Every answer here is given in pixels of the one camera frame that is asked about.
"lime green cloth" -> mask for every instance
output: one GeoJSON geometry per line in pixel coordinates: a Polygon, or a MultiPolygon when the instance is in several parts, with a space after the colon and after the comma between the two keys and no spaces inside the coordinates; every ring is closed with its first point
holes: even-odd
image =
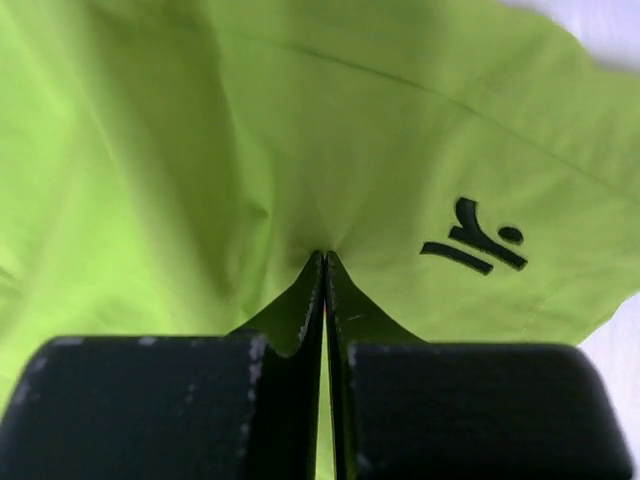
{"type": "Polygon", "coordinates": [[[577,343],[640,289],[640,82],[534,14],[1,0],[0,69],[0,404],[48,337],[225,333],[314,249],[430,340],[577,343]]]}

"black dot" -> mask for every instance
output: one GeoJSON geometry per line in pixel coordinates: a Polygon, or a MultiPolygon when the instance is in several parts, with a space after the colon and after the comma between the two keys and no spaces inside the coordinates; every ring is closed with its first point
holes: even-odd
{"type": "Polygon", "coordinates": [[[516,245],[520,245],[524,242],[522,232],[515,227],[502,227],[498,231],[498,235],[500,235],[500,238],[503,240],[509,243],[515,243],[516,245]]]}

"black curved mark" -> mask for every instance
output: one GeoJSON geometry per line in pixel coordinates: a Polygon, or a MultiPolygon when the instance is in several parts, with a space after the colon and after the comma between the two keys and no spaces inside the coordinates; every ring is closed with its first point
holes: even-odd
{"type": "MultiPolygon", "coordinates": [[[[512,250],[503,247],[499,243],[494,242],[482,231],[482,228],[478,223],[477,205],[477,202],[465,197],[458,199],[455,211],[458,222],[460,222],[460,226],[454,226],[451,228],[449,231],[449,238],[502,260],[515,270],[522,270],[527,265],[527,260],[525,258],[512,250]]],[[[502,227],[498,231],[498,235],[506,242],[514,245],[521,245],[524,242],[524,235],[516,227],[502,227]]],[[[493,265],[442,243],[427,242],[423,245],[420,253],[439,255],[449,258],[473,268],[484,275],[488,275],[493,270],[493,265]]]]}

